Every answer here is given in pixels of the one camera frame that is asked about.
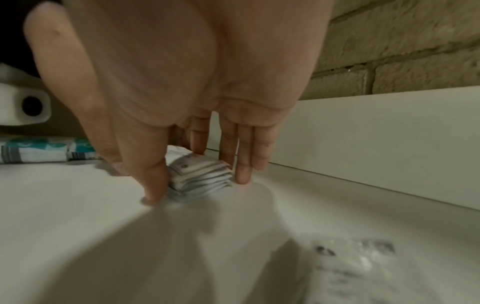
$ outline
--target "white device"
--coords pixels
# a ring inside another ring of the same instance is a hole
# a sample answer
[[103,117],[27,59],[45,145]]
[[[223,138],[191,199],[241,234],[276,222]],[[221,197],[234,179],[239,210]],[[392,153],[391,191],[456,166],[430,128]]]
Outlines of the white device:
[[0,125],[38,124],[51,115],[50,96],[44,90],[0,83]]

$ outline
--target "white panel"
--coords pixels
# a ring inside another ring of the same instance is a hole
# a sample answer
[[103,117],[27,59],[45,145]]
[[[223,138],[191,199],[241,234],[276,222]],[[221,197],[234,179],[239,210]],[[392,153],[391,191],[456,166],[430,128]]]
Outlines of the white panel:
[[[480,87],[300,101],[272,163],[480,209]],[[218,117],[208,147],[218,149]]]

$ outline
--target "brick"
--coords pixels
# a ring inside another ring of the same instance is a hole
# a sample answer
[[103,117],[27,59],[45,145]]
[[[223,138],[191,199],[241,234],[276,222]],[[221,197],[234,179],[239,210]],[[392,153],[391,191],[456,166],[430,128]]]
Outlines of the brick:
[[480,48],[379,66],[373,93],[480,85]]
[[364,95],[366,84],[366,70],[313,78],[300,100]]
[[331,18],[336,18],[351,11],[358,10],[361,7],[378,2],[379,0],[336,0]]
[[332,24],[316,71],[479,37],[479,0],[397,0]]

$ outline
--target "black round hole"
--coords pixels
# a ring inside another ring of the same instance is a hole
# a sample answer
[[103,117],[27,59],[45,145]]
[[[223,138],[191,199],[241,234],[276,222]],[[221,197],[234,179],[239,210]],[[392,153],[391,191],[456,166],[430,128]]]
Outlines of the black round hole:
[[42,113],[44,106],[37,97],[28,96],[21,102],[21,109],[28,116],[38,116]]

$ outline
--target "plastic packet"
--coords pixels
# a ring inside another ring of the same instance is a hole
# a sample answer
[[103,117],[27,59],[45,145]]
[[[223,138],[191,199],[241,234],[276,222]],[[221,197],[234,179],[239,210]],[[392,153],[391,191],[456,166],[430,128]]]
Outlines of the plastic packet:
[[298,269],[294,304],[441,304],[413,257],[386,240],[315,236]]

